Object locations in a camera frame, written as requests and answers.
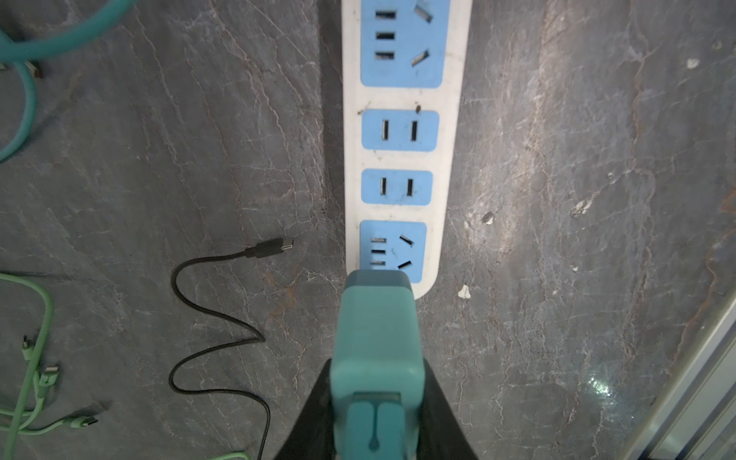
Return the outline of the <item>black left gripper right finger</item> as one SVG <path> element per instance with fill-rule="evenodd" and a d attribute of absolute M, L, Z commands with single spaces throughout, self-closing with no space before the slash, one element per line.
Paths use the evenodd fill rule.
<path fill-rule="evenodd" d="M 419 460 L 477 460 L 429 362 L 419 417 Z"/>

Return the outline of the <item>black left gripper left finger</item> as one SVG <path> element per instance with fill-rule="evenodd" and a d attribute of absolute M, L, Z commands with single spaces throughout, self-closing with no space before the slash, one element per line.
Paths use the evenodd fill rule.
<path fill-rule="evenodd" d="M 335 459 L 331 364 L 331 360 L 325 362 L 305 406 L 275 460 Z"/>

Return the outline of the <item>white blue power strip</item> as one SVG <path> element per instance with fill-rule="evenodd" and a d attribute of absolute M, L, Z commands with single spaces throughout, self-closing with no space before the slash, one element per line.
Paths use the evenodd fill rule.
<path fill-rule="evenodd" d="M 341 5 L 346 268 L 434 285 L 473 5 Z"/>

